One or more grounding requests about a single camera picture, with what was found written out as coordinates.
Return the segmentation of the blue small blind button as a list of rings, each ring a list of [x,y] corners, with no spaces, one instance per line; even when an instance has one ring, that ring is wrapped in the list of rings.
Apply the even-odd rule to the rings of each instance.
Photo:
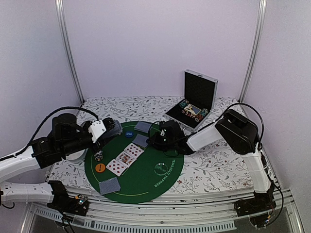
[[[132,137],[134,136],[134,132],[132,132],[132,131],[127,131],[127,132],[125,133],[125,136],[126,136],[127,138],[132,138]]]

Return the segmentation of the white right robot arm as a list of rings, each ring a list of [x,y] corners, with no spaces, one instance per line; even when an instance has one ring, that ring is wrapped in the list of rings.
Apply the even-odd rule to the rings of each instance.
[[[193,154],[223,140],[241,156],[250,173],[254,192],[259,194],[252,199],[253,210],[261,212],[270,204],[270,197],[266,193],[273,188],[273,182],[263,157],[263,131],[253,121],[234,109],[227,109],[213,123],[189,135],[185,135],[173,120],[160,122],[159,129],[159,132],[148,135],[150,145],[157,150],[175,149],[183,155]]]

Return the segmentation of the long mixed chip row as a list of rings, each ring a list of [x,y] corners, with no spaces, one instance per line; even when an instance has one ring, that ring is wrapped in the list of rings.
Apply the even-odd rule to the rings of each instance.
[[[202,109],[196,116],[195,116],[195,121],[200,122],[202,121],[207,115],[209,114],[209,109]]]

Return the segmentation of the orange big blind button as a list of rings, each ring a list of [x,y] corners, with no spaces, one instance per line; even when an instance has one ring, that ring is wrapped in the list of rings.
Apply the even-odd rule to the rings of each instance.
[[[106,169],[106,166],[103,163],[99,163],[95,166],[95,171],[98,173],[103,173],[105,169]]]

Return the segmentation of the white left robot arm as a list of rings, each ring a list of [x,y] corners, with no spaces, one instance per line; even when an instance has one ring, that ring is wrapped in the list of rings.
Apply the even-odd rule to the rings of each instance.
[[[52,130],[46,137],[31,140],[23,149],[0,160],[0,202],[54,202],[62,211],[72,207],[63,184],[51,181],[39,184],[14,184],[8,179],[31,170],[43,169],[83,150],[98,152],[104,146],[104,135],[114,127],[112,118],[88,121],[83,126],[70,113],[52,119]]]

